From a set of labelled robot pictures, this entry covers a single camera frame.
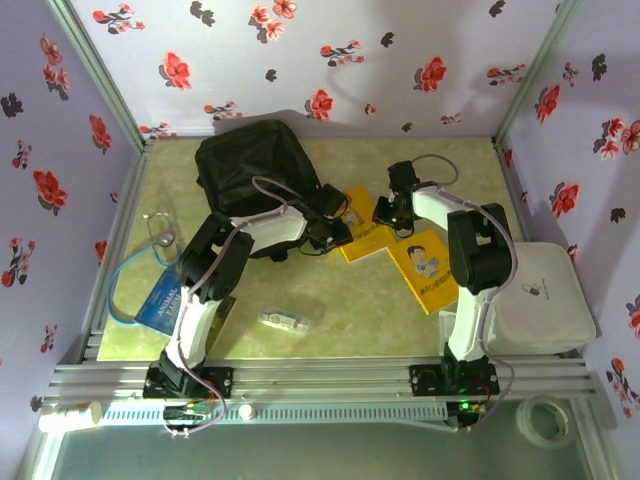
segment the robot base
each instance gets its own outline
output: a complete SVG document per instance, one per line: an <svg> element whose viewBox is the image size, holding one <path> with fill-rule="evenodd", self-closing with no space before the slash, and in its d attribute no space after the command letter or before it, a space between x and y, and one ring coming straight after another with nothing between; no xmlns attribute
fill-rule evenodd
<svg viewBox="0 0 640 480"><path fill-rule="evenodd" d="M500 393L496 367L488 358L461 362L453 356L449 345L445 345L440 365L411 365L409 376L414 397Z"/></svg>

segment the black bracket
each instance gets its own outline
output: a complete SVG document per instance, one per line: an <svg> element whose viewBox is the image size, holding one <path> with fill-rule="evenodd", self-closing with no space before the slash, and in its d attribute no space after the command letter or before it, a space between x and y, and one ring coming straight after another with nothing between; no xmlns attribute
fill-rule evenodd
<svg viewBox="0 0 640 480"><path fill-rule="evenodd" d="M211 384L224 398L231 397L233 388L233 368L230 367L201 367L197 370L200 378ZM165 375L159 365L153 364L147 370L147 377L142 389L142 398L149 399L206 399L210 395L209 390L194 383L188 392L176 389L174 383Z"/></svg>
<svg viewBox="0 0 640 480"><path fill-rule="evenodd" d="M458 361L448 344L439 365L411 365L409 380L414 397L460 396L464 399L500 393L496 367L487 357Z"/></svg>

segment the small white object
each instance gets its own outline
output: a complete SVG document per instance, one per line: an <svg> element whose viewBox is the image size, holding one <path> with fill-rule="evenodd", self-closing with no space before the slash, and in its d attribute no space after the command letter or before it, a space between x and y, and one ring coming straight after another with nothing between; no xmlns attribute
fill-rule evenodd
<svg viewBox="0 0 640 480"><path fill-rule="evenodd" d="M311 328L308 318L274 307L265 307L258 315L258 320L270 327L299 334L308 333Z"/></svg>
<svg viewBox="0 0 640 480"><path fill-rule="evenodd" d="M62 405L50 412L43 412L38 421L40 431L63 433L94 428L102 418L102 406L98 402Z"/></svg>
<svg viewBox="0 0 640 480"><path fill-rule="evenodd" d="M532 412L542 407L553 414L558 432L552 438L542 436L533 425ZM516 410L516 425L529 442L540 448L562 448L569 445L576 435L576 421L560 400L549 395L538 395L522 402Z"/></svg>
<svg viewBox="0 0 640 480"><path fill-rule="evenodd" d="M251 405L245 403L238 409L238 415L240 415L240 418L242 420L248 422L249 420L253 420L255 418L256 412Z"/></svg>

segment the yellow booklet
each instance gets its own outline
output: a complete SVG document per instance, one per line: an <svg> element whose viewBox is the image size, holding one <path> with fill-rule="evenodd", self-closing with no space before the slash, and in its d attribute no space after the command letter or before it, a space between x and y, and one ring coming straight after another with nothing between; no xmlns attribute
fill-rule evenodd
<svg viewBox="0 0 640 480"><path fill-rule="evenodd" d="M342 220L353 236L353 242L340 247L347 263L371 255L396 241L389 227L373 223L375 205L365 187L354 187L344 193L348 207L342 215Z"/></svg>
<svg viewBox="0 0 640 480"><path fill-rule="evenodd" d="M412 235L388 252L425 313L458 300L458 284L449 267L449 250L434 230Z"/></svg>

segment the wall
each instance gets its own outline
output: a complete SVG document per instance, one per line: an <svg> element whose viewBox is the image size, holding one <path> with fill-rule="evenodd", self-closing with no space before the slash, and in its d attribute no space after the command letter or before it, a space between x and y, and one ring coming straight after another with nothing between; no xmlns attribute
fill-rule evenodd
<svg viewBox="0 0 640 480"><path fill-rule="evenodd" d="M0 27L0 478L13 479L134 151L45 2L7 3Z"/></svg>
<svg viewBox="0 0 640 480"><path fill-rule="evenodd" d="M147 135L491 135L560 0L71 0Z"/></svg>
<svg viewBox="0 0 640 480"><path fill-rule="evenodd" d="M507 138L532 237L568 249L598 338L584 349L640 478L640 21L634 0L585 2Z"/></svg>

